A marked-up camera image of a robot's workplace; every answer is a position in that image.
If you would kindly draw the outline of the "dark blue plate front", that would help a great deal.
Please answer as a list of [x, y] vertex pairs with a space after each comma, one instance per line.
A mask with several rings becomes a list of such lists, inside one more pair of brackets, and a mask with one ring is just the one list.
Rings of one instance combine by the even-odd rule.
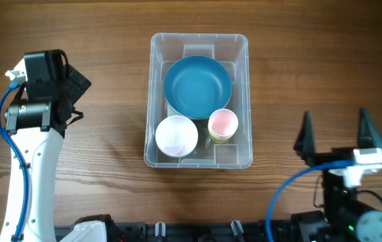
[[172, 110], [189, 119], [206, 119], [231, 99], [233, 84], [227, 69], [208, 56], [181, 58], [167, 71], [163, 92]]

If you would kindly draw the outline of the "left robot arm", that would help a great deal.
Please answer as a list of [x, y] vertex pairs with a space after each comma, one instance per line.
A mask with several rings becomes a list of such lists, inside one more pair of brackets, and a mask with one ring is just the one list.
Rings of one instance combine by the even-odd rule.
[[82, 119], [75, 102], [91, 83], [71, 65], [67, 78], [54, 96], [22, 97], [29, 90], [24, 63], [6, 76], [11, 79], [5, 92], [16, 95], [5, 112], [6, 125], [0, 135], [11, 148], [11, 175], [5, 220], [0, 241], [56, 241], [54, 231], [54, 185], [56, 167], [65, 131]]

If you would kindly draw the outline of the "pink bowl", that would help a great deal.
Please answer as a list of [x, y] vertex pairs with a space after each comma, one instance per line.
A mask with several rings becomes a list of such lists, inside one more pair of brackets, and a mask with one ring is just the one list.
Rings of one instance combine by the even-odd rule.
[[184, 116], [169, 116], [156, 128], [155, 141], [164, 155], [185, 157], [197, 146], [198, 130], [193, 121]]

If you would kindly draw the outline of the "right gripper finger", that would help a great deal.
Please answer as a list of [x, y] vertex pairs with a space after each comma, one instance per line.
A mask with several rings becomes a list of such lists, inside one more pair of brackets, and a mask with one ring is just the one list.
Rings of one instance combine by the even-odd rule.
[[360, 149], [382, 149], [382, 136], [367, 108], [359, 110], [357, 145]]
[[311, 116], [308, 111], [303, 115], [301, 129], [295, 141], [293, 150], [302, 160], [304, 160], [306, 165], [315, 164], [315, 141], [313, 137]]

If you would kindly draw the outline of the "pink cup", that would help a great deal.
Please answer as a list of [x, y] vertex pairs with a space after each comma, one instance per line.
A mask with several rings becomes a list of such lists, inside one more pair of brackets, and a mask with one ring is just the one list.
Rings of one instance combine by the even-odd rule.
[[236, 132], [239, 120], [236, 114], [228, 109], [219, 109], [213, 112], [208, 120], [208, 129], [216, 134], [226, 136]]

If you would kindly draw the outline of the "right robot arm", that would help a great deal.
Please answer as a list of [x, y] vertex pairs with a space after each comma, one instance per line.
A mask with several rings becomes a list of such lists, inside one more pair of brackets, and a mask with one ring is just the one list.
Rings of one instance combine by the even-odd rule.
[[293, 149], [310, 168], [323, 167], [323, 203], [291, 216], [293, 241], [382, 241], [382, 211], [358, 199], [362, 177], [382, 170], [382, 136], [369, 111], [359, 111], [357, 145], [328, 153], [316, 152], [305, 112]]

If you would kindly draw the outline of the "pale green cup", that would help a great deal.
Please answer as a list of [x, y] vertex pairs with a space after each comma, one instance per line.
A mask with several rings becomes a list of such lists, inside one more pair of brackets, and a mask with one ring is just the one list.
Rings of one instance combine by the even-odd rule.
[[208, 133], [209, 133], [211, 140], [215, 143], [225, 143], [235, 134], [235, 132], [232, 132], [231, 134], [228, 134], [226, 136], [221, 136], [221, 135], [216, 134], [211, 129], [208, 130]]

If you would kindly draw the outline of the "yellow cup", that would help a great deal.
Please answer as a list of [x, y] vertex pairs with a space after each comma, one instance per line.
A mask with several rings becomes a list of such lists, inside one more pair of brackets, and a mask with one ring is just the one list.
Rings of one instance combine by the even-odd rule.
[[216, 135], [210, 134], [210, 138], [214, 143], [222, 144], [227, 142], [231, 138], [231, 136], [216, 136]]

